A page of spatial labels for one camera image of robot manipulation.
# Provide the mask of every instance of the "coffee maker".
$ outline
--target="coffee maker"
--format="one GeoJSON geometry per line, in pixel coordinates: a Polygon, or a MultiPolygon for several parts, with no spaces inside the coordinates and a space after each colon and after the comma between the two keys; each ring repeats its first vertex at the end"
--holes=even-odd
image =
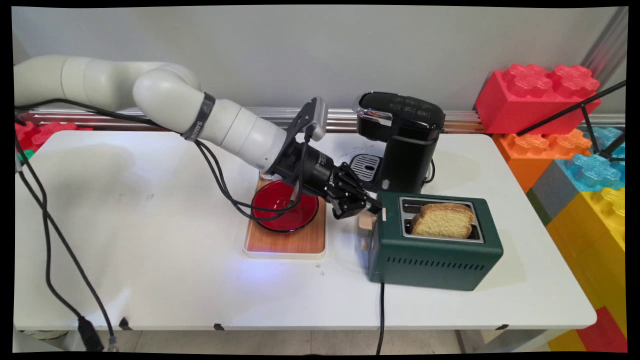
{"type": "Polygon", "coordinates": [[[351,168],[371,192],[420,193],[438,136],[444,126],[440,107],[414,97],[367,92],[353,104],[358,134],[387,143],[384,156],[359,154],[351,168]]]}

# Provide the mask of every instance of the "bread slice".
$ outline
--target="bread slice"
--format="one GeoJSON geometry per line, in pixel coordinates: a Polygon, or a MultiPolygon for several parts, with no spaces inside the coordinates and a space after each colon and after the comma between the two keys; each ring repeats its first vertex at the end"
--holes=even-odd
{"type": "Polygon", "coordinates": [[[462,204],[427,204],[413,217],[412,234],[466,239],[471,234],[474,220],[473,212],[462,204]]]}

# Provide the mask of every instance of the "floor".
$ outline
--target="floor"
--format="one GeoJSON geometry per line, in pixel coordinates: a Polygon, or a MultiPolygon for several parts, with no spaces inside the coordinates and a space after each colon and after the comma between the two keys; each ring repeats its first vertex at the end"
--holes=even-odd
{"type": "MultiPolygon", "coordinates": [[[[103,344],[109,335],[99,331],[103,344]]],[[[378,331],[118,331],[121,352],[370,355],[378,331]]],[[[64,338],[46,342],[61,347],[64,338]]],[[[544,344],[536,351],[549,351],[544,344]]],[[[455,331],[385,331],[382,354],[459,354],[455,331]]]]}

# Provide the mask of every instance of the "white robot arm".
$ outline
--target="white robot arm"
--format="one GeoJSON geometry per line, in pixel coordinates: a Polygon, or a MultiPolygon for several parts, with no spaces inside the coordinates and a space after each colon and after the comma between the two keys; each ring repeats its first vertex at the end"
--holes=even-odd
{"type": "MultiPolygon", "coordinates": [[[[110,111],[139,107],[155,123],[184,133],[196,119],[205,94],[187,68],[158,62],[118,62],[47,55],[13,67],[15,106],[69,99],[110,111]]],[[[215,100],[198,137],[267,170],[286,132],[233,101],[215,100]]]]}
{"type": "Polygon", "coordinates": [[[62,55],[39,56],[14,66],[13,92],[16,108],[53,99],[109,111],[137,106],[153,122],[187,140],[208,140],[260,171],[281,175],[289,184],[301,173],[303,191],[331,202],[335,218],[377,204],[349,165],[334,166],[327,155],[295,141],[303,128],[305,142],[324,136],[327,109],[321,98],[302,108],[292,122],[300,126],[285,131],[233,101],[203,93],[195,75],[183,66],[62,55]]]}

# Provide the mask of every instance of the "wooden cutting board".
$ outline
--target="wooden cutting board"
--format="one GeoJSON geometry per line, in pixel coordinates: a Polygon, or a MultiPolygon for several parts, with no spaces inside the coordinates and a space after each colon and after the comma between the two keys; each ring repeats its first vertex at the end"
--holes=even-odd
{"type": "MultiPolygon", "coordinates": [[[[271,180],[259,178],[255,191],[271,180]]],[[[292,233],[276,233],[249,220],[244,252],[252,258],[319,259],[326,248],[326,202],[318,199],[318,212],[311,223],[292,233]]]]}

